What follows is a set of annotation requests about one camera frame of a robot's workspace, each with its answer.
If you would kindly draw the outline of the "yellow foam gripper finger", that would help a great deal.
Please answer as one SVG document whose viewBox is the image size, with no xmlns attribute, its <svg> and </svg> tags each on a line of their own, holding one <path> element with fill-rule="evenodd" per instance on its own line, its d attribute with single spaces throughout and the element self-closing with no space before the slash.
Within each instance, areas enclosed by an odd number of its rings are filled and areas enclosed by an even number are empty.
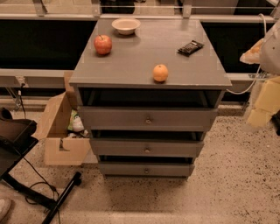
<svg viewBox="0 0 280 224">
<path fill-rule="evenodd" d="M 280 110 L 280 76 L 266 80 L 253 103 L 247 124 L 254 128 L 264 127 Z"/>
</svg>

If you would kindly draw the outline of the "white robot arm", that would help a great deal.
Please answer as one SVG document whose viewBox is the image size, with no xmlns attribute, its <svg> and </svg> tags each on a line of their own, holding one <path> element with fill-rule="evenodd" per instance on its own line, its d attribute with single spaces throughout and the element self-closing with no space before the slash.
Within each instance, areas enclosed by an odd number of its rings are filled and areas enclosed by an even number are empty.
<svg viewBox="0 0 280 224">
<path fill-rule="evenodd" d="M 250 126 L 264 127 L 280 110 L 280 20 L 269 29 L 264 38 L 241 55 L 240 61 L 259 64 L 264 72 L 272 75 L 272 78 L 262 84 L 247 118 Z"/>
</svg>

